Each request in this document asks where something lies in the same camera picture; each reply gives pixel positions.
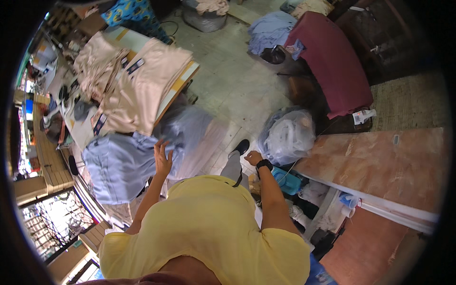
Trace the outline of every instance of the white table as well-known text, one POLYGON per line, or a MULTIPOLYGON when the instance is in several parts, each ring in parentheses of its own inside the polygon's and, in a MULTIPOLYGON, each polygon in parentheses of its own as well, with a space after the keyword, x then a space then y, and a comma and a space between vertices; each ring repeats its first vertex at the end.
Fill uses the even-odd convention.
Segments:
MULTIPOLYGON (((144 44, 149 40, 148 37, 137 33, 135 31, 123 28, 123 27, 116 27, 110 28, 105 31, 105 35, 107 38, 112 40, 117 40, 120 42, 121 45, 129 48, 131 52, 127 55, 128 60, 132 60, 136 53, 144 46, 144 44)), ((199 64, 191 61, 184 71, 181 73, 180 77, 174 82, 170 91, 162 100, 158 112, 157 117, 155 119, 155 125, 160 121, 163 114, 168 110, 171 103, 176 99, 178 94, 182 91, 182 89, 186 86, 186 84, 190 81, 196 71, 199 69, 199 64)), ((74 77, 67 85, 71 85, 76 77, 74 77)), ((85 95, 79 90, 75 90, 70 94, 70 101, 74 102, 74 98, 81 96, 81 99, 85 99, 85 95)), ((80 149, 84 149, 87 144, 95 137, 93 134, 92 128, 92 117, 97 112, 96 108, 92 108, 89 111, 87 118, 84 121, 76 121, 74 119, 74 106, 68 109, 67 112, 62 112, 63 118, 65 120, 65 124, 73 137, 73 140, 79 146, 80 149)), ((109 131, 105 128, 102 128, 99 135, 106 135, 109 131)))

